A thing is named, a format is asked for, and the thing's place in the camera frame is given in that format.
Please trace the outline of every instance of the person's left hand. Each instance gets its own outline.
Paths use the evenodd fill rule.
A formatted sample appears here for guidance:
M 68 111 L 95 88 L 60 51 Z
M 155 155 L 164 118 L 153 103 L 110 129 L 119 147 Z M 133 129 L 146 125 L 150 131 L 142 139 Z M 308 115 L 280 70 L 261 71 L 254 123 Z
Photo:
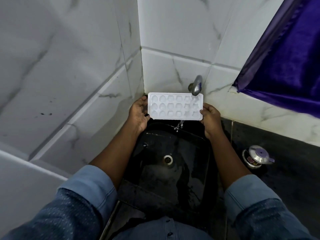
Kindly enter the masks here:
M 148 99 L 146 96 L 143 96 L 135 101 L 129 110 L 127 123 L 129 123 L 130 126 L 133 126 L 139 134 L 146 129 L 147 122 L 150 120 L 149 115 L 145 116 L 148 112 L 146 108 L 147 104 Z

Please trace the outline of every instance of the ice cube tray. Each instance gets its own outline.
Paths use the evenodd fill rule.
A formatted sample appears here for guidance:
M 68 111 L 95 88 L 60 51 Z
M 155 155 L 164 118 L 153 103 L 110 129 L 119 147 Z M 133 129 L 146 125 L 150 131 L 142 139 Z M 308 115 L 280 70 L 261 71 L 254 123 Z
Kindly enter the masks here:
M 155 120 L 202 120 L 203 95 L 148 93 L 148 114 Z

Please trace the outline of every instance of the sink basin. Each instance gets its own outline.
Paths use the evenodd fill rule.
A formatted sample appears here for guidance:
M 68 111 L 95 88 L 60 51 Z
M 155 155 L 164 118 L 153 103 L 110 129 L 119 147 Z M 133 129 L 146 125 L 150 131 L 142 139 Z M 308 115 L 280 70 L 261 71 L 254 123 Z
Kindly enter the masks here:
M 204 127 L 186 121 L 150 120 L 139 136 L 124 179 L 184 211 L 201 212 L 214 205 L 217 170 Z

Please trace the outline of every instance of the hand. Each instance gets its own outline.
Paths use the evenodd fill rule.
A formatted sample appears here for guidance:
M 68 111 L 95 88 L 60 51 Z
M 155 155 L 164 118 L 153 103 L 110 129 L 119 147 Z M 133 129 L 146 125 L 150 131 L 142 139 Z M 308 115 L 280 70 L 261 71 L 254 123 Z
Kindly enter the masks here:
M 204 125 L 204 135 L 209 140 L 214 135 L 223 133 L 221 126 L 220 112 L 210 104 L 203 103 L 203 109 L 200 110 L 203 119 L 200 121 Z
M 132 129 L 134 129 L 138 134 L 143 132 L 147 127 L 147 122 L 150 120 L 150 116 L 146 116 L 148 104 L 148 99 L 146 96 L 139 98 L 135 101 L 130 110 L 129 116 L 126 121 L 126 124 L 129 124 Z

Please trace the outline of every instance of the cuff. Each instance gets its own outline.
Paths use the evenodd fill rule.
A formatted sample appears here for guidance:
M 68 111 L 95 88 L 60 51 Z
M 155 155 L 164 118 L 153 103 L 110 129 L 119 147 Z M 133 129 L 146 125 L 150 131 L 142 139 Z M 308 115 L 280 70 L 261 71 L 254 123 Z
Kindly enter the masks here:
M 104 225 L 118 198 L 117 191 L 109 176 L 93 165 L 81 168 L 59 188 L 71 190 L 85 198 L 100 212 Z
M 244 209 L 260 201 L 280 197 L 254 174 L 246 175 L 233 182 L 224 193 L 228 218 L 235 221 Z

